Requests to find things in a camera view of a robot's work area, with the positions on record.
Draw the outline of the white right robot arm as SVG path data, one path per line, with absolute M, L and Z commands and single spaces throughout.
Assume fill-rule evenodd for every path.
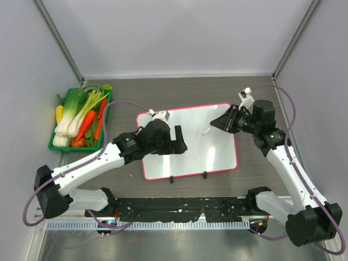
M 255 146 L 276 169 L 288 189 L 292 203 L 279 198 L 267 187 L 249 190 L 245 207 L 250 214 L 263 211 L 273 216 L 298 247 L 335 238 L 342 209 L 336 203 L 329 203 L 309 180 L 290 140 L 276 127 L 272 102 L 257 100 L 252 111 L 232 105 L 210 125 L 227 133 L 243 131 L 251 134 Z

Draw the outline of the pink framed whiteboard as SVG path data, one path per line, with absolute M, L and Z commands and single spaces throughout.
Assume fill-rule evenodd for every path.
M 182 126 L 184 141 L 188 147 L 183 154 L 168 156 L 147 155 L 142 160 L 144 178 L 148 181 L 201 175 L 230 171 L 238 167 L 237 143 L 235 136 L 212 128 L 207 134 L 203 132 L 210 126 L 210 121 L 221 116 L 230 103 L 213 103 L 169 109 L 168 119 L 171 139 L 175 139 L 176 125 Z

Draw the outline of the white marker pen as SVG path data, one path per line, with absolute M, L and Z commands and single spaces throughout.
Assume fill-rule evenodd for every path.
M 204 132 L 202 135 L 205 135 L 207 134 L 211 129 L 212 129 L 213 126 L 209 126 Z

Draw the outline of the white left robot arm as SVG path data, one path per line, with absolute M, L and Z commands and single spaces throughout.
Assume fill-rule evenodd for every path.
M 79 186 L 148 154 L 183 154 L 187 146 L 181 126 L 175 126 L 175 140 L 171 140 L 170 130 L 165 121 L 152 120 L 136 132 L 120 134 L 106 147 L 76 162 L 55 169 L 47 165 L 38 168 L 34 191 L 44 218 L 56 218 L 67 210 L 84 210 L 87 217 L 115 215 L 117 199 L 110 189 L 85 190 Z

